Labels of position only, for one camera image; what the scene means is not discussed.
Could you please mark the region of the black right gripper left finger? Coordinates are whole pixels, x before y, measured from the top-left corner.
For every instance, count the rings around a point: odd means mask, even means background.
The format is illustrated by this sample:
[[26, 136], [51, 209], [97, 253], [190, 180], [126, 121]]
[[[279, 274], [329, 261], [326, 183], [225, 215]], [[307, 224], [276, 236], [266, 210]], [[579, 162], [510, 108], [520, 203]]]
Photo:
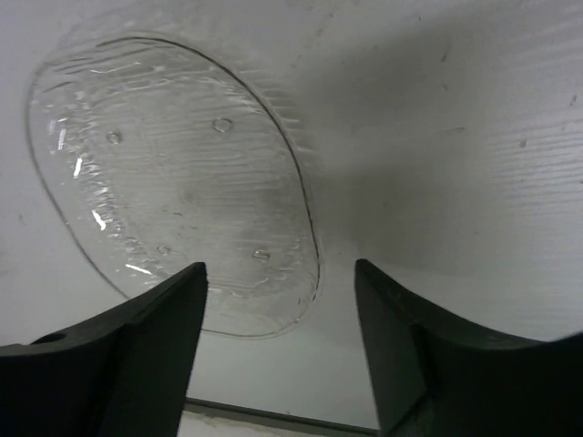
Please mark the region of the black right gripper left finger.
[[197, 262], [91, 319], [2, 347], [2, 435], [177, 435], [207, 295]]

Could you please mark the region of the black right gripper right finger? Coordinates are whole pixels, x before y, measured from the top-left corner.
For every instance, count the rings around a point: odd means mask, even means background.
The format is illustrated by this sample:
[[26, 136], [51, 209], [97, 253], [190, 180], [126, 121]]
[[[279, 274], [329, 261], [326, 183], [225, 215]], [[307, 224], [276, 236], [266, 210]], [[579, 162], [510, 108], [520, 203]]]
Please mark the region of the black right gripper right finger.
[[354, 269], [382, 436], [579, 436], [582, 336], [492, 330], [414, 294], [366, 259]]

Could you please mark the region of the clear glass plate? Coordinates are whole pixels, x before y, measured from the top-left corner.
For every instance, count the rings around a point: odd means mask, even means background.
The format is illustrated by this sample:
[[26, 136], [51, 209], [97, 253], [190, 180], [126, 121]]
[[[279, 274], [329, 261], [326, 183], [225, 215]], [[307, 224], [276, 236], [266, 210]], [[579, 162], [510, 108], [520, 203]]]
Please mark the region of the clear glass plate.
[[89, 264], [134, 298], [200, 261], [204, 329], [292, 329], [320, 279], [299, 163], [256, 93], [157, 37], [71, 47], [38, 68], [26, 133], [46, 192]]

